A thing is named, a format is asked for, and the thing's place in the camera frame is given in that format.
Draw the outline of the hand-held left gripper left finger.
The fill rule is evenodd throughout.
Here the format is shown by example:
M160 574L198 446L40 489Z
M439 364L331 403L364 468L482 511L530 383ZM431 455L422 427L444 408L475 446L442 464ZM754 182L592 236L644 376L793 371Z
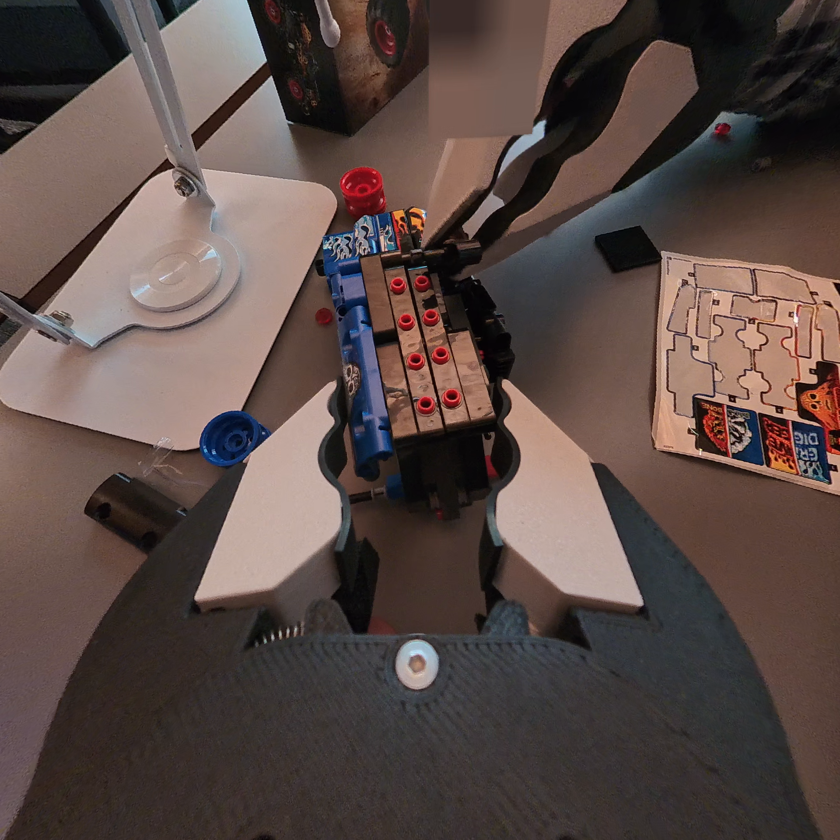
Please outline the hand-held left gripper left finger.
M328 383L249 457L196 591L203 612L264 607L286 626L334 596L367 631L379 559L340 483L346 415L343 385Z

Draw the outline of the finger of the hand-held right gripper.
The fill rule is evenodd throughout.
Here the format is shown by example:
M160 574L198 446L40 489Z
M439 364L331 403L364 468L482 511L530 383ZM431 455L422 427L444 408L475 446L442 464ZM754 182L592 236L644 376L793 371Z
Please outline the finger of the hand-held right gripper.
M425 247L439 247L478 210L496 190L508 205L522 188L522 165L512 163L502 172L506 154L516 136L447 140L427 202L423 234Z
M502 164L518 134L469 138L469 217L501 204L473 234L494 265L634 183L686 146L668 131L698 104L699 65L670 18L549 18L534 119L544 135Z

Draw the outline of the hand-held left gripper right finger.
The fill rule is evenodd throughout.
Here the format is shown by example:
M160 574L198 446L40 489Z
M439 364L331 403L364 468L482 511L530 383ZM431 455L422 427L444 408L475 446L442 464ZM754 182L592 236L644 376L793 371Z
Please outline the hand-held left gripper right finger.
M497 397L483 589L523 605L543 636L572 607L636 614L644 601L589 456L509 381Z

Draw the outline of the brick-built toy truck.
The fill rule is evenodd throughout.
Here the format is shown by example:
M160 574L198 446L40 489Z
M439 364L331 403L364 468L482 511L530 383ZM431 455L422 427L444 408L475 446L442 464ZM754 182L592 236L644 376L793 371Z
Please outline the brick-built toy truck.
M322 239L357 477L441 519L490 490L485 440L495 430L491 387L515 355L503 316L474 276L472 238L424 247L425 211L362 216Z

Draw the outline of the scattered small brick parts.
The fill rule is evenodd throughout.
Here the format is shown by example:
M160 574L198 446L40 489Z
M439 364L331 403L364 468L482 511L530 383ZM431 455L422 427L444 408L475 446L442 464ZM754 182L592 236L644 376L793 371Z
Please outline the scattered small brick parts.
M721 143L729 143L732 141L732 126L728 122L718 122L715 124L711 136ZM770 156L761 156L754 159L750 164L751 172L765 172L771 168L773 159Z

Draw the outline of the red wheel rim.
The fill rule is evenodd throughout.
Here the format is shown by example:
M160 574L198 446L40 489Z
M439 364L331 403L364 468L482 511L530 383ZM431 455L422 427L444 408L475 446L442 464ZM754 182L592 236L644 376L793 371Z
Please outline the red wheel rim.
M348 213L354 220L386 210L382 174L372 167L359 166L345 172L339 188Z

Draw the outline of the blue wheel rim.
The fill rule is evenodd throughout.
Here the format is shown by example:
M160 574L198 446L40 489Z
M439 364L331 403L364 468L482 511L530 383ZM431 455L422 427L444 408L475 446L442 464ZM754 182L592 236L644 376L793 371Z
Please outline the blue wheel rim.
M211 465L230 467L242 463L270 435L270 430L247 412L228 411L206 424L199 448Z

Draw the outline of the black square tile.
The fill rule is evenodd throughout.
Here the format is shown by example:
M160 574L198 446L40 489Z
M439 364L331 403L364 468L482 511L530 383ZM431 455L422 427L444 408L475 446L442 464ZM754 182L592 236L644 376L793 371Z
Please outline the black square tile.
M613 273L659 264L662 256L641 226L594 237L594 245Z

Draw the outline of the clear plastic wrap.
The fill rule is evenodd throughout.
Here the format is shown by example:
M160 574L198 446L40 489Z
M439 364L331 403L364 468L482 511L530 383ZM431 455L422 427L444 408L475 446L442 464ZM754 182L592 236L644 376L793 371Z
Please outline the clear plastic wrap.
M197 482L186 478L169 461L172 450L172 441L168 437L160 438L151 447L150 453L138 463L140 478L161 487L197 487Z

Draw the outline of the black cylinder part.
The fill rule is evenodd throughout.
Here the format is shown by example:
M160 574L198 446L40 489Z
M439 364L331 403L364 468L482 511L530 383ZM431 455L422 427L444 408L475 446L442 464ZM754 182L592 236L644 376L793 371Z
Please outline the black cylinder part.
M84 512L149 553L183 520L187 509L140 479L118 473L92 493Z

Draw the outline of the black toy set box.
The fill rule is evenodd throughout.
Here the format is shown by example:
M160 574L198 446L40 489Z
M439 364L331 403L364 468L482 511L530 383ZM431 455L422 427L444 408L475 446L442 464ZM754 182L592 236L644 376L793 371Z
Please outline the black toy set box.
M428 63L428 2L329 1L323 40L313 1L248 2L287 120L352 135Z

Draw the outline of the sticker sheet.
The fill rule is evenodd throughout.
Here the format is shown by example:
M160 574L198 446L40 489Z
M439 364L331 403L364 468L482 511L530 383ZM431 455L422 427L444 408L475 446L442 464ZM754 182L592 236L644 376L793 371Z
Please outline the sticker sheet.
M838 283L663 254L657 449L839 492Z

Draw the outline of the clear round disc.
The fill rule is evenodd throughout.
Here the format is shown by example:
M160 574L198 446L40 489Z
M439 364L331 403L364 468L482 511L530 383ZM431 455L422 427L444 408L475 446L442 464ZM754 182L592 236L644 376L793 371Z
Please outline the clear round disc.
M179 311L202 300L217 284L223 259L196 238L172 241L152 250L129 281L132 297L154 312Z

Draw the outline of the black office chair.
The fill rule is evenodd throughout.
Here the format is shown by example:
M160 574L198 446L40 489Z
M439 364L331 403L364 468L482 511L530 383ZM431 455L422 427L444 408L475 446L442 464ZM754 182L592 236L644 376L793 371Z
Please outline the black office chair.
M1 152L129 52L111 1L2 1Z

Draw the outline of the white stand with base plate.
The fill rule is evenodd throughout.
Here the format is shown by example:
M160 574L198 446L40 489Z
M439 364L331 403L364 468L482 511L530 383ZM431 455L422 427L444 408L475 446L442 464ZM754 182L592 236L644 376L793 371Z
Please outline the white stand with base plate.
M2 155L2 288L20 291L69 253L164 159L132 58ZM62 423L175 449L240 408L308 273L337 201L318 183L213 171L214 216L154 176L54 300L81 343L28 332L2 366L2 403ZM224 239L225 270L182 311L144 309L130 280L170 242Z

